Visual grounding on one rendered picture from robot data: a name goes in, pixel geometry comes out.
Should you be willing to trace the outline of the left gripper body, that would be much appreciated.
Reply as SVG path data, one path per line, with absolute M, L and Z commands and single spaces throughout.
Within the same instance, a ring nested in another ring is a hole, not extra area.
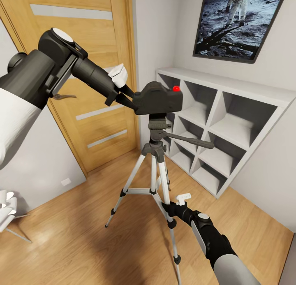
M 107 98 L 105 101 L 107 106 L 110 106 L 120 93 L 120 88 L 115 85 L 108 72 L 100 66 L 96 66 L 93 70 L 87 84 Z

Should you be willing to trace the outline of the digital camera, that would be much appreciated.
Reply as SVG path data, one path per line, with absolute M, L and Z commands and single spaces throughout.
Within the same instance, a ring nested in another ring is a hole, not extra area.
M 179 86 L 168 89 L 161 82 L 151 81 L 144 89 L 132 96 L 132 102 L 139 107 L 136 115 L 171 113 L 182 111 L 183 93 Z

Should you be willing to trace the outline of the camera tripod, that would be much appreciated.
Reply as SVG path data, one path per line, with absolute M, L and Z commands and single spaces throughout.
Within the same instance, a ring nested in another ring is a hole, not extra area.
M 168 212 L 164 209 L 162 206 L 162 199 L 156 192 L 159 188 L 159 186 L 162 184 L 162 190 L 163 190 L 163 195 L 164 195 L 164 202 L 166 205 L 170 205 L 170 199 L 169 199 L 169 191 L 170 189 L 170 180 L 168 179 L 168 170 L 166 167 L 165 163 L 165 158 L 164 158 L 164 153 L 167 150 L 167 146 L 163 146 L 163 141 L 161 139 L 165 136 L 168 138 L 175 138 L 183 141 L 187 141 L 190 144 L 194 144 L 197 146 L 205 147 L 208 149 L 213 149 L 214 144 L 208 141 L 203 141 L 199 139 L 194 139 L 194 138 L 187 138 L 187 137 L 182 137 L 179 135 L 167 133 L 163 129 L 171 128 L 171 124 L 166 124 L 166 113 L 158 113 L 158 114 L 150 114 L 149 115 L 149 125 L 148 128 L 150 130 L 150 141 L 149 143 L 145 144 L 143 147 L 143 150 L 141 152 L 141 155 L 125 185 L 125 187 L 121 190 L 120 192 L 120 198 L 115 206 L 114 209 L 111 210 L 111 216 L 110 219 L 108 220 L 108 223 L 105 225 L 107 228 L 111 218 L 116 212 L 116 209 L 118 205 L 120 204 L 122 198 L 126 194 L 144 194 L 144 195 L 152 195 L 154 200 L 156 201 L 157 205 L 159 206 L 160 210 L 162 211 L 163 215 L 165 216 L 168 227 L 170 228 L 170 233 L 171 233 L 171 240 L 172 240 L 172 245 L 173 245 L 173 252 L 174 252 L 174 262 L 176 263 L 176 269 L 177 269 L 177 274 L 178 274 L 178 281 L 179 285 L 181 284 L 181 279 L 180 279 L 180 271 L 179 271 L 179 263 L 181 262 L 181 257 L 177 254 L 177 249 L 176 249 L 176 242 L 175 242 L 175 236 L 174 236 L 174 227 L 176 227 L 177 222 L 175 219 L 172 217 L 168 216 Z M 151 166 L 151 188 L 128 188 L 130 183 L 132 182 L 135 174 L 137 173 L 141 163 L 143 162 L 145 156 L 147 153 L 151 153 L 152 155 L 152 166 Z M 159 171 L 160 171 L 160 176 L 156 181 L 157 177 L 157 163 L 159 166 Z M 169 191 L 168 191 L 169 190 Z

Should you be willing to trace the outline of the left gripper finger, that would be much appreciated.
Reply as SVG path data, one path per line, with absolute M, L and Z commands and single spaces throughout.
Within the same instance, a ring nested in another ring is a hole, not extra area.
M 127 95 L 123 94 L 122 92 L 120 92 L 116 96 L 115 101 L 117 103 L 120 103 L 120 104 L 122 104 L 122 105 L 124 105 L 126 107 L 129 107 L 129 108 L 133 109 L 133 110 L 138 110 L 139 109 L 139 107 L 137 107 L 136 104 L 134 104 L 132 102 L 132 100 Z
M 120 88 L 120 92 L 127 95 L 129 98 L 132 99 L 132 96 L 134 95 L 134 92 L 125 84 L 123 87 Z

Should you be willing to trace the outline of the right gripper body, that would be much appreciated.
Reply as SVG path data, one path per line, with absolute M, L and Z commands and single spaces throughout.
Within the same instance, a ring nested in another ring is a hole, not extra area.
M 185 202 L 185 204 L 182 206 L 177 205 L 175 203 L 170 204 L 168 205 L 168 216 L 169 217 L 178 216 L 182 221 L 184 221 L 183 214 L 187 209 L 189 209 L 187 207 L 187 202 Z

